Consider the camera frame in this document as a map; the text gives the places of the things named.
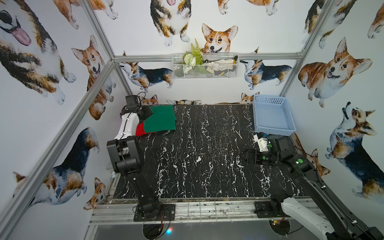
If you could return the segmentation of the aluminium front rail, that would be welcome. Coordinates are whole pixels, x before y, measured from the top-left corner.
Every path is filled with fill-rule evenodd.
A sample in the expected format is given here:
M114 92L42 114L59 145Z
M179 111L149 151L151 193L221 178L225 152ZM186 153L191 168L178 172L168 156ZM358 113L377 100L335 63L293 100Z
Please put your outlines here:
M249 199L238 201L192 201L171 203L171 212L175 213L173 220L169 217L148 221L134 213L135 204L102 205L93 210L90 226L99 225L131 225L131 224L160 224L168 223L204 223L204 222L243 222L261 220L290 219L288 214L257 214L262 210L255 203L266 204L267 199Z

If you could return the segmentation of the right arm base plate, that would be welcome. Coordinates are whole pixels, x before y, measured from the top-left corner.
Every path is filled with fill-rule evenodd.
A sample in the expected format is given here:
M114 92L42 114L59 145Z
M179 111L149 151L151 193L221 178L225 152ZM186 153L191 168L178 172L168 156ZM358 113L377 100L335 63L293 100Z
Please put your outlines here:
M258 218L283 218L285 216L281 203L276 200L254 202L254 206L254 213Z

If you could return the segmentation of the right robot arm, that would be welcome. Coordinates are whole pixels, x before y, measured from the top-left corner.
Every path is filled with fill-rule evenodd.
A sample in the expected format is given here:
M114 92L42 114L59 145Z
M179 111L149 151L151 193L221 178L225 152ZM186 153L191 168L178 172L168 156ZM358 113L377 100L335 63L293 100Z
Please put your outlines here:
M286 191L281 190L270 200L255 203L258 217L291 217L320 240L382 240L384 235L376 227L368 227L356 217L321 179L313 164L297 153L289 137L269 136L258 140L259 147L247 149L241 160L251 166L278 167L283 174L297 182L324 218L304 207Z

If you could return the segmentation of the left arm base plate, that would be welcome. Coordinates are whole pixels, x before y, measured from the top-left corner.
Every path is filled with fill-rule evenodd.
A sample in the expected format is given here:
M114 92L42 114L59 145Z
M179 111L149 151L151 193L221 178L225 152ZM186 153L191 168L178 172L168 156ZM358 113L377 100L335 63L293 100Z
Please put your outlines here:
M174 221L176 205L174 204L148 204L136 206L134 222Z

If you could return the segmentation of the aluminium frame left bar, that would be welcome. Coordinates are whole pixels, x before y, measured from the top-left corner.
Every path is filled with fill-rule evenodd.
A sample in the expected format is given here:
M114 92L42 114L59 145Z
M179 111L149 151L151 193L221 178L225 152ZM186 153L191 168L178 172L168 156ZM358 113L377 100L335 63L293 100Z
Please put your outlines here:
M114 69L114 61L109 60L101 71L96 82L81 99L73 113L67 119L40 160L32 169L32 172L29 174L26 182L22 185L21 189L2 212L1 239L9 238L9 235L11 235L23 214L27 211L29 204L32 202L32 198L39 190L43 180L51 170L53 164L57 161L91 103L96 98L96 95L101 90L103 84Z

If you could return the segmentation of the green t-shirt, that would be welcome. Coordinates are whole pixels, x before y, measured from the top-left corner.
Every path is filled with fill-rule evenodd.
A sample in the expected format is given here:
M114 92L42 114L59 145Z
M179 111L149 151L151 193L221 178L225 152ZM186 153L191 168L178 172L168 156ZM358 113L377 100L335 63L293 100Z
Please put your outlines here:
M152 115L144 121L146 133L176 130L176 116L172 105L151 106Z

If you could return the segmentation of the folded red t-shirt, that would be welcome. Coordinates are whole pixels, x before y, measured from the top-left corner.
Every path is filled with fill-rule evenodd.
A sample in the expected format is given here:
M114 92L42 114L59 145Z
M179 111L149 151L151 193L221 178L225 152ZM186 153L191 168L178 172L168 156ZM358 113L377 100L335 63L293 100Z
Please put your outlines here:
M145 122L141 122L138 124L137 129L136 129L136 134L135 134L136 137L147 134L145 129L144 129L144 123Z

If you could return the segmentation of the aluminium frame back bar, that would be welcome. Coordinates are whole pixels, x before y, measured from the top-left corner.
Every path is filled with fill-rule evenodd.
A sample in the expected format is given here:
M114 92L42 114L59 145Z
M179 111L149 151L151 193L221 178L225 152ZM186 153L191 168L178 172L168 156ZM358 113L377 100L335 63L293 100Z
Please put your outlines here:
M171 62L173 59L183 56L184 53L169 55L127 55L115 56L116 63L124 62ZM301 60L301 53L218 53L203 54L207 59L225 59L238 56L239 60Z

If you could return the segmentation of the aluminium frame bar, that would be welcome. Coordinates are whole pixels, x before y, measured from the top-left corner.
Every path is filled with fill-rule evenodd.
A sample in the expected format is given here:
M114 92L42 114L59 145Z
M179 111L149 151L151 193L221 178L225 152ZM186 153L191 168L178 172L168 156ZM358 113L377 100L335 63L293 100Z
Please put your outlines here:
M43 180L51 170L53 164L57 161L91 103L96 98L96 95L101 90L103 84L114 69L114 61L109 60L101 71L96 82L81 99L73 113L67 119L40 160L32 169L32 172L29 174L26 182L22 185L21 189L2 212L1 239L9 238L9 235L11 235L23 214L27 211L29 204L32 202L32 198L39 190Z
M183 56L184 53L169 55L127 55L115 56L116 63L124 62L171 62L173 59ZM203 54L207 59L225 59L238 56L239 60L301 60L301 53L218 53Z

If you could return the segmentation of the cream cloth items in basket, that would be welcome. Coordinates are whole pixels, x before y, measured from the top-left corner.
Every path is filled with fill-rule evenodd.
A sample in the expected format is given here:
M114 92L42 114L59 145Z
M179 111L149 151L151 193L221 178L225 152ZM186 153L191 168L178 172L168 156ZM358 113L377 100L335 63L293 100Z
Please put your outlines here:
M229 72L235 72L237 70L238 56L234 56L232 59L222 59L213 62L206 60L204 66L206 71L214 76L228 76Z

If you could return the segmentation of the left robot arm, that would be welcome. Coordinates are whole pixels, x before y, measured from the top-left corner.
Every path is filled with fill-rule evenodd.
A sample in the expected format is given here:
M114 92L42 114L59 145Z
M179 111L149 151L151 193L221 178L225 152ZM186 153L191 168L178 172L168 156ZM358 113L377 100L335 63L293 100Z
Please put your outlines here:
M142 174L144 153L137 140L137 127L149 118L153 112L143 106L140 97L126 97L120 117L121 125L116 137L107 142L107 150L115 173L120 173L129 183L138 197L136 212L145 219L157 220L162 209L154 191Z

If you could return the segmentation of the light blue plastic basket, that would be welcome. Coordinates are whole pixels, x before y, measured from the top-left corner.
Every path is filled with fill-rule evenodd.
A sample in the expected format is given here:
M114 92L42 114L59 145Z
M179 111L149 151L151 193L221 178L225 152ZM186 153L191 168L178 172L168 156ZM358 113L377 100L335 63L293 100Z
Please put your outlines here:
M285 97L255 94L253 115L256 133L289 137L296 132L290 105Z

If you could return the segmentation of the green fern plant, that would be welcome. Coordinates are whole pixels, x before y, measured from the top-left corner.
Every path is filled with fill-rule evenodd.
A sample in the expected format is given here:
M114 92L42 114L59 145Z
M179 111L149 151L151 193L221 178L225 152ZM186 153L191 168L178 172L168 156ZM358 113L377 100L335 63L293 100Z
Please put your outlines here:
M203 63L203 52L201 51L198 41L195 40L195 44L191 43L191 51L185 53L183 56L184 74L187 74L195 66L202 65Z

